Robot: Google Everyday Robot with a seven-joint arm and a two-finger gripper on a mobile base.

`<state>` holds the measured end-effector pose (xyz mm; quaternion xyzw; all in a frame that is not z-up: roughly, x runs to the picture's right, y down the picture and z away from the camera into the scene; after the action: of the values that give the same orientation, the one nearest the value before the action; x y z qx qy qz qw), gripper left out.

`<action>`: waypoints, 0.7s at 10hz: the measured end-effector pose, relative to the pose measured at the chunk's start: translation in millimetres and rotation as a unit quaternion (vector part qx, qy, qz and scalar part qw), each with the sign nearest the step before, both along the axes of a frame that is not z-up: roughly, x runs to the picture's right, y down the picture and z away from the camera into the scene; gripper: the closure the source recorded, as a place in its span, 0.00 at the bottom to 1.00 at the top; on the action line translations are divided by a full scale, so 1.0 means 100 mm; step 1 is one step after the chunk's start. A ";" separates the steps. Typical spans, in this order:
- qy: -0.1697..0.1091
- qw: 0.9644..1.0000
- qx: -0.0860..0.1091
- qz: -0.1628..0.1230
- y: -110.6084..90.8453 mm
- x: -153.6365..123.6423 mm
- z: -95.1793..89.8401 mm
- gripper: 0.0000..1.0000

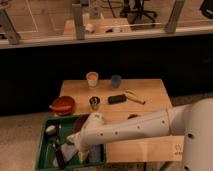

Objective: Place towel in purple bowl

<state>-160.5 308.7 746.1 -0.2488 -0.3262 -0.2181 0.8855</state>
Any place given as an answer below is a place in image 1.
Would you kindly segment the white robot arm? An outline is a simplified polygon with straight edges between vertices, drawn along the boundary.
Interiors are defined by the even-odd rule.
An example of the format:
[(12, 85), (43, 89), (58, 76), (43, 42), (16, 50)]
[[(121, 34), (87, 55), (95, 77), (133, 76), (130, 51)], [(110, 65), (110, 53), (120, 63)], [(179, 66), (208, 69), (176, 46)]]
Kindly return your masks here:
[(213, 171), (213, 98), (105, 124), (102, 113), (91, 113), (67, 140), (83, 163), (94, 145), (162, 136), (184, 137), (182, 171)]

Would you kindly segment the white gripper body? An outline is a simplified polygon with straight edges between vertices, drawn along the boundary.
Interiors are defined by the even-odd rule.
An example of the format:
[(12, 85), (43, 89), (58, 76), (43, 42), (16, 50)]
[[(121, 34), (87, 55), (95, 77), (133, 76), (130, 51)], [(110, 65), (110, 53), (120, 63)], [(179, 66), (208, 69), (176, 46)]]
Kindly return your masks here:
[(84, 163), (89, 155), (90, 147), (83, 144), (80, 132), (69, 135), (67, 140), (74, 144), (80, 163)]

